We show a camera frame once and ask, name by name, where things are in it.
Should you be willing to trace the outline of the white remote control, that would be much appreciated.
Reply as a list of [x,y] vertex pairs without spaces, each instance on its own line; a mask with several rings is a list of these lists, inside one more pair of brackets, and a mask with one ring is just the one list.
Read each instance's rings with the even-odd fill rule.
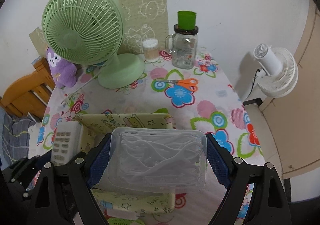
[[82,125],[77,121],[57,125],[50,159],[53,165],[67,164],[80,151],[81,130]]

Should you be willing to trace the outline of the clear box of floss picks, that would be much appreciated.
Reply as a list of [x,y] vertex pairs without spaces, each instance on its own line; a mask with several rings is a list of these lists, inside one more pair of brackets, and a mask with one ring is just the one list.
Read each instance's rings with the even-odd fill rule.
[[111,134],[109,181],[123,189],[187,194],[206,183],[207,139],[198,130],[118,127]]

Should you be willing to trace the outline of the white charger adapter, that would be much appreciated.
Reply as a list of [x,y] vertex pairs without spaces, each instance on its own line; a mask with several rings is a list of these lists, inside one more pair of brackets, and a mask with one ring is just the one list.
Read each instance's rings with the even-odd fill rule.
[[137,220],[139,218],[139,215],[135,212],[123,211],[123,210],[117,210],[117,209],[107,208],[106,213],[108,216],[123,218],[126,220]]

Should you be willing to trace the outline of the green perforated panda case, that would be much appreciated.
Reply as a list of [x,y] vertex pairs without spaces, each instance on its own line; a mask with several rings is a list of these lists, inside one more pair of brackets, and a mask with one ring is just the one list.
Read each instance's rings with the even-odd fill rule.
[[109,225],[145,225],[145,223],[140,219],[128,220],[128,219],[116,218],[116,217],[108,218],[107,222]]

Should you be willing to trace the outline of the yellow cartoon storage box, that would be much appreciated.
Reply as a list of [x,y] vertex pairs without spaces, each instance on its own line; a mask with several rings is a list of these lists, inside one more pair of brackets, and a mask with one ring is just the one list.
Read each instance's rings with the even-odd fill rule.
[[[98,140],[99,135],[112,133],[117,127],[143,129],[173,129],[174,120],[168,113],[139,114],[82,114],[75,120],[84,126],[84,140]],[[175,194],[157,194],[121,189],[108,180],[107,168],[99,172],[98,178],[91,178],[91,193],[101,211],[108,209],[138,214],[166,214],[175,209]]]

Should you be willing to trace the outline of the plaid blue bedding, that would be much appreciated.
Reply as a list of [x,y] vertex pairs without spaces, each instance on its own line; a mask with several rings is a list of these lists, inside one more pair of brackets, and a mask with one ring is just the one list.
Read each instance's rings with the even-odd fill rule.
[[18,118],[15,115],[8,114],[1,107],[1,170],[28,156],[29,127],[35,124],[35,121],[31,118]]

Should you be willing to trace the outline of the beige door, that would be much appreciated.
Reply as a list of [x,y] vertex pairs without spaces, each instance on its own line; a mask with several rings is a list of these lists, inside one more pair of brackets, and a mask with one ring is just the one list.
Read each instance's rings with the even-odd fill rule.
[[313,0],[294,57],[295,88],[263,109],[285,179],[319,168],[319,10]]

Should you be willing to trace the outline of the wooden chair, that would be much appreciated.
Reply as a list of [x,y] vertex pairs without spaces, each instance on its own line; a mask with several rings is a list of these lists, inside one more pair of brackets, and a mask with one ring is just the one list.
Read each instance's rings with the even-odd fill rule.
[[42,119],[55,83],[44,57],[38,57],[32,65],[35,70],[31,74],[16,80],[4,92],[1,108],[19,118],[30,113]]

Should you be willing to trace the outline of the purple plush toy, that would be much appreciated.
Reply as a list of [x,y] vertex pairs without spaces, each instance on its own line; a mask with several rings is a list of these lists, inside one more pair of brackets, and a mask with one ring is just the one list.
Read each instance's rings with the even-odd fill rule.
[[76,84],[76,65],[57,55],[51,47],[48,47],[46,56],[56,87],[73,87]]

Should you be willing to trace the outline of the floral tablecloth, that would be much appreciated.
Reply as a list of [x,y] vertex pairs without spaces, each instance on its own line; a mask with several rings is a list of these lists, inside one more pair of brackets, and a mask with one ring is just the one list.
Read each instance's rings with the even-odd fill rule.
[[[30,128],[29,156],[51,150],[57,125],[73,120],[78,113],[168,113],[174,128],[209,133],[233,156],[249,164],[265,163],[248,113],[209,53],[199,53],[194,68],[184,70],[175,68],[171,56],[161,51],[158,61],[146,63],[139,79],[118,89],[100,86],[95,79],[98,73],[97,67],[81,68],[73,88],[53,90],[42,122]],[[196,92],[156,81],[190,78],[199,82]]]

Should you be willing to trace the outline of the white standing fan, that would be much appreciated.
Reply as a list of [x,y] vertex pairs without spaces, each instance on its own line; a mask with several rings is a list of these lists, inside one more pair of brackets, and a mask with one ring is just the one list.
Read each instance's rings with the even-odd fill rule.
[[249,99],[255,88],[268,98],[281,98],[292,92],[298,82],[298,66],[291,52],[265,43],[246,54],[240,69],[249,79],[242,88],[241,101]]

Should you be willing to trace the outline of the cotton swab container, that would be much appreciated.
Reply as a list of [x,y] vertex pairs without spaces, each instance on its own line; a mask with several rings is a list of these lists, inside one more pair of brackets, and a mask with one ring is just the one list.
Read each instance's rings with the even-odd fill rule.
[[147,62],[156,62],[159,59],[159,43],[155,38],[142,42],[144,57]]

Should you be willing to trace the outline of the green desk fan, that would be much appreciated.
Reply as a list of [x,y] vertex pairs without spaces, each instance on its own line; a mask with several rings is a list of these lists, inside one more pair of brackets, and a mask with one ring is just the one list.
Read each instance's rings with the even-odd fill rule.
[[118,54],[124,37],[118,0],[49,0],[42,14],[42,31],[63,59],[98,64],[98,82],[104,88],[125,87],[144,73],[140,57]]

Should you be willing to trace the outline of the glass mason jar mug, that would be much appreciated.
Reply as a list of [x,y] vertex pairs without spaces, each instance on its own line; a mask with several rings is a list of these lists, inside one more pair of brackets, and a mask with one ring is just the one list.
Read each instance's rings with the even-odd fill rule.
[[174,34],[165,38],[165,50],[172,57],[172,64],[180,69],[192,69],[196,59],[197,26],[193,30],[183,30],[174,25]]

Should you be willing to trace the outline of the cartoon patterned wall board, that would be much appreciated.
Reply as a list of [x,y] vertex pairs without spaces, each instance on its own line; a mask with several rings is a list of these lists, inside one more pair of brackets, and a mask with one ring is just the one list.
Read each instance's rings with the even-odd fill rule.
[[[124,19],[124,37],[119,54],[141,54],[142,42],[155,38],[159,46],[164,46],[168,34],[167,0],[118,0]],[[32,41],[39,41],[49,47],[41,27],[30,35]]]

